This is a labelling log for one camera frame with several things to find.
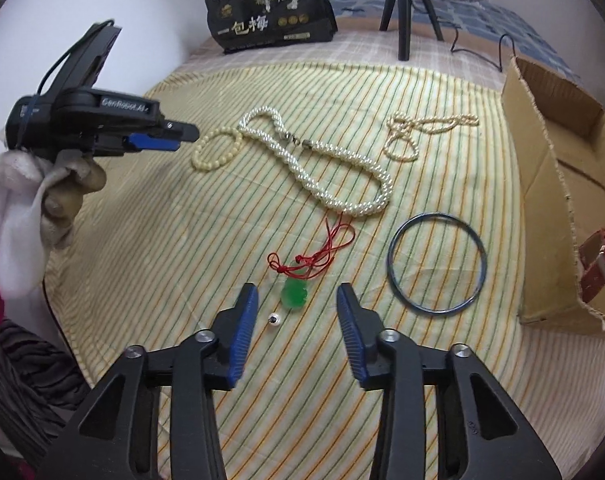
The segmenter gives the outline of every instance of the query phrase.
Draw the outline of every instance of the black package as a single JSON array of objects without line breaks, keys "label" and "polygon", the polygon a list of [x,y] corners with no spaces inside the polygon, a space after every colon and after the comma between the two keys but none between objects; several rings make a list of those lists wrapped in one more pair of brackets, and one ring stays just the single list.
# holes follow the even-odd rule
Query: black package
[{"label": "black package", "polygon": [[257,46],[331,41],[329,0],[204,0],[212,38],[225,53]]}]

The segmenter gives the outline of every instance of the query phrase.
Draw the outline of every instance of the twisted pearl strand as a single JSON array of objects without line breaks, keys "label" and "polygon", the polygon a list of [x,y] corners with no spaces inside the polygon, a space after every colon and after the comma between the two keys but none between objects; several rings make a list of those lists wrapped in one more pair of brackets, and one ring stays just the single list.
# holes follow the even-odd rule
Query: twisted pearl strand
[{"label": "twisted pearl strand", "polygon": [[[298,162],[298,160],[290,152],[288,152],[287,149],[281,146],[280,142],[262,130],[249,127],[250,121],[258,116],[270,117],[274,122],[276,133],[282,137],[282,139],[289,140],[297,146],[301,145],[303,148],[313,150],[317,153],[321,153],[322,155],[338,158],[356,168],[362,168],[368,173],[371,173],[374,179],[380,183],[380,189],[378,190],[375,198],[369,202],[354,204],[351,202],[343,202],[342,200],[331,195],[329,191],[321,187],[319,183],[311,178],[311,175],[304,170],[304,168],[300,165],[300,162]],[[202,160],[201,154],[204,145],[214,137],[223,134],[233,135],[235,137],[231,151],[225,155],[222,155],[218,160],[213,162],[205,162]],[[240,119],[237,128],[217,128],[211,133],[206,134],[204,137],[201,137],[201,139],[196,142],[194,147],[194,152],[192,155],[193,167],[200,171],[211,171],[224,166],[240,151],[243,134],[266,144],[266,146],[288,166],[289,170],[294,174],[295,179],[302,184],[302,187],[309,191],[328,209],[358,217],[379,213],[389,203],[391,198],[391,190],[393,189],[391,175],[384,171],[380,164],[374,160],[371,160],[368,156],[361,155],[357,152],[352,152],[345,148],[333,146],[332,144],[317,142],[316,140],[301,141],[285,128],[284,122],[282,121],[282,117],[278,113],[278,110],[269,106],[257,107],[244,114]]]},{"label": "twisted pearl strand", "polygon": [[[440,128],[425,128],[427,124],[443,124]],[[418,130],[423,134],[444,134],[451,131],[455,126],[478,126],[479,121],[477,116],[470,114],[459,114],[450,117],[426,117],[423,119],[412,119],[402,112],[395,112],[387,119],[389,127],[389,136],[384,143],[382,152],[391,160],[397,162],[413,162],[417,160],[420,152],[417,142],[411,137],[413,130]],[[391,143],[395,140],[403,139],[411,147],[409,155],[398,155],[391,150]]]}]

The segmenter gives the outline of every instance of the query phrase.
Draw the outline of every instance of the blue bangle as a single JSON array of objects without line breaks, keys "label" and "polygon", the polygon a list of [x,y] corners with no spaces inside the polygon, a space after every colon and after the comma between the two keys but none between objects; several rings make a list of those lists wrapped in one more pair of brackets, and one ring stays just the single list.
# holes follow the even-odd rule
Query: blue bangle
[{"label": "blue bangle", "polygon": [[[471,296],[464,300],[462,303],[457,304],[456,306],[447,310],[435,310],[411,301],[411,299],[401,290],[400,285],[397,282],[396,273],[393,270],[393,255],[396,252],[397,244],[399,243],[400,238],[402,238],[402,235],[411,226],[419,224],[420,222],[424,222],[428,219],[439,219],[447,222],[452,222],[459,228],[463,229],[471,237],[471,239],[476,244],[477,250],[480,252],[480,276],[477,279],[476,288],[473,291],[473,294],[471,294]],[[396,296],[406,306],[411,307],[424,314],[429,314],[430,316],[448,316],[451,314],[456,314],[457,312],[464,310],[465,308],[470,306],[471,303],[476,301],[477,297],[480,294],[480,291],[482,290],[482,287],[485,285],[485,281],[487,279],[487,251],[485,250],[485,246],[483,245],[480,236],[465,221],[455,216],[448,215],[447,213],[422,213],[407,220],[396,231],[396,234],[393,235],[393,238],[391,239],[391,245],[389,246],[389,252],[387,252],[387,278],[389,280],[389,283],[391,284],[394,296]]]}]

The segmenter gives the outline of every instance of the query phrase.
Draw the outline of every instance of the hand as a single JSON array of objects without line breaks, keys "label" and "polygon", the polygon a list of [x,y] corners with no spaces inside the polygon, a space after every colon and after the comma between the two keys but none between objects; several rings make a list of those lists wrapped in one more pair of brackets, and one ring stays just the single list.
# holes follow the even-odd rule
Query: hand
[{"label": "hand", "polygon": [[49,252],[71,243],[83,195],[105,186],[90,156],[66,150],[55,164],[26,152],[0,155],[0,295],[22,298],[44,276]]}]

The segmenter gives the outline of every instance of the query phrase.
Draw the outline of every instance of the jade pendant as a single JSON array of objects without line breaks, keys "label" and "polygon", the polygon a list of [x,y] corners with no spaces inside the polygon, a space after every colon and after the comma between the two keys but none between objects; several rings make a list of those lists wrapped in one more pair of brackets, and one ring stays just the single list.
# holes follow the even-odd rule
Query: jade pendant
[{"label": "jade pendant", "polygon": [[[304,275],[305,270],[297,270],[295,273]],[[307,303],[307,280],[299,280],[287,276],[280,293],[282,306],[287,310],[300,310]]]}]

